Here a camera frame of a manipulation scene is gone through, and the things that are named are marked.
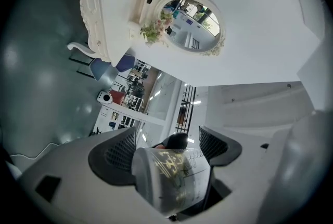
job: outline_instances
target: curved table leg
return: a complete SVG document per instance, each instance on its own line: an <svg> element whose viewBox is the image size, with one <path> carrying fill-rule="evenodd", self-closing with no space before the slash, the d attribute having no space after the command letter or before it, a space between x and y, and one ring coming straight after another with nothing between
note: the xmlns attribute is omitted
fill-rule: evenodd
<svg viewBox="0 0 333 224"><path fill-rule="evenodd" d="M92 58L100 58L100 55L93 52L90 48L80 44L80 43L77 43L77 42L71 42L67 45L67 48L69 50L72 50L73 48L77 48L79 51L81 51L82 53L86 54L87 56L89 57L92 57Z"/></svg>

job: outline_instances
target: blue chair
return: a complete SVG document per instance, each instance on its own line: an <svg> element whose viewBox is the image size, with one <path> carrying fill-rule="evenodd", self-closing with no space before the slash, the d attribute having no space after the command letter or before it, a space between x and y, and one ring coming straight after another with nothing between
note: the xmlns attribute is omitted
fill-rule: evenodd
<svg viewBox="0 0 333 224"><path fill-rule="evenodd" d="M75 62L77 62L79 64L82 64L82 65L89 66L89 68L90 68L90 70L92 72L92 75L84 73L84 72L81 72L79 70L77 70L76 72L80 73L82 75L88 76L90 78L94 78L97 81L101 79L102 75L111 66L111 63L102 61L99 58L93 59L90 63L87 63L87 62L84 62L84 61L81 61L81 60L76 60L76 59L73 59L71 57L69 58L69 60L75 61ZM127 71L127 70L133 68L134 67L134 63L135 63L135 58L132 55L125 54L120 59L120 61L118 62L116 68L117 68L117 70L119 72L124 72L124 71Z"/></svg>

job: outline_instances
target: oval mirror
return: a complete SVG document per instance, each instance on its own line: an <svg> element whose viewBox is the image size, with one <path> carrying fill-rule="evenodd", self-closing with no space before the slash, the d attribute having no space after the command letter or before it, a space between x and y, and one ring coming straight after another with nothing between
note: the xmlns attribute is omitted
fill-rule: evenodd
<svg viewBox="0 0 333 224"><path fill-rule="evenodd" d="M203 52L213 48L221 32L211 9L195 0L172 0L161 12L164 30L175 45L189 51Z"/></svg>

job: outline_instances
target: red object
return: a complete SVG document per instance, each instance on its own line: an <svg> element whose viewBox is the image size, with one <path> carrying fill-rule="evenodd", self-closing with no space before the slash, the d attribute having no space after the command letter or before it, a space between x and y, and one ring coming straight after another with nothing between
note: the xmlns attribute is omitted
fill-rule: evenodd
<svg viewBox="0 0 333 224"><path fill-rule="evenodd" d="M121 105L124 100L125 93L111 90L110 95L112 96L112 102Z"/></svg>

